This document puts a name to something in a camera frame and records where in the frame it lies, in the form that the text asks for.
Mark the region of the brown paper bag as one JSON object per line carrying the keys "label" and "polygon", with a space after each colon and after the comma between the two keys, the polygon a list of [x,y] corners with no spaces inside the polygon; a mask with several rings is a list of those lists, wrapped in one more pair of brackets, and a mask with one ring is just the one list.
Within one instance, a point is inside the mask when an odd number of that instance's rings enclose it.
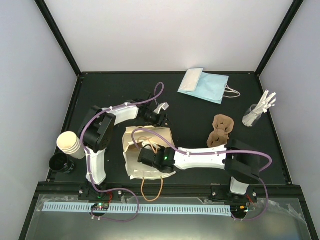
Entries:
{"label": "brown paper bag", "polygon": [[[126,127],[122,146],[125,169],[129,178],[141,180],[141,186],[146,181],[157,180],[163,186],[164,180],[176,173],[169,159],[169,147],[173,144],[172,132],[167,127]],[[142,197],[149,203],[160,198],[159,195],[152,199]]]}

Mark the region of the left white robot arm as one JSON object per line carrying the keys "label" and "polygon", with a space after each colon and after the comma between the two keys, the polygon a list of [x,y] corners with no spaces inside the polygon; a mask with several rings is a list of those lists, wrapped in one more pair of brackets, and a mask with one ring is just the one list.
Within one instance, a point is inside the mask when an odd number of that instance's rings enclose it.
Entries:
{"label": "left white robot arm", "polygon": [[93,183],[89,193],[97,200],[103,199],[108,192],[106,185],[102,184],[106,180],[105,172],[105,152],[111,142],[114,126],[141,118],[148,126],[146,129],[153,130],[160,134],[169,143],[173,144],[172,132],[169,129],[169,119],[165,111],[169,104],[164,102],[150,109],[151,102],[129,101],[118,106],[100,108],[93,106],[79,130],[79,141],[82,144],[86,155],[87,174],[86,179]]}

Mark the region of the black cup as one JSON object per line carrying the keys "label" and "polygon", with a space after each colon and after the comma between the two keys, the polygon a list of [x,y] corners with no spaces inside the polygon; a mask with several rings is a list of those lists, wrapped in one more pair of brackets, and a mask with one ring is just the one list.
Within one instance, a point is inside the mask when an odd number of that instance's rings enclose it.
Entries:
{"label": "black cup", "polygon": [[75,163],[67,154],[59,152],[49,160],[49,168],[57,173],[70,174],[75,170]]}

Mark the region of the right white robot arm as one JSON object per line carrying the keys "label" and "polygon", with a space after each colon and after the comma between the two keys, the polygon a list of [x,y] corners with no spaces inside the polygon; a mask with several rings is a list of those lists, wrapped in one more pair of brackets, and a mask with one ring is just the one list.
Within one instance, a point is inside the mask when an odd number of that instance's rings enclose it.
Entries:
{"label": "right white robot arm", "polygon": [[174,150],[160,146],[157,153],[147,145],[140,151],[137,161],[163,174],[195,168],[224,170],[231,176],[228,198],[238,202],[246,195],[250,185],[260,182],[260,156],[255,152],[255,148],[234,139],[213,148],[180,147]]}

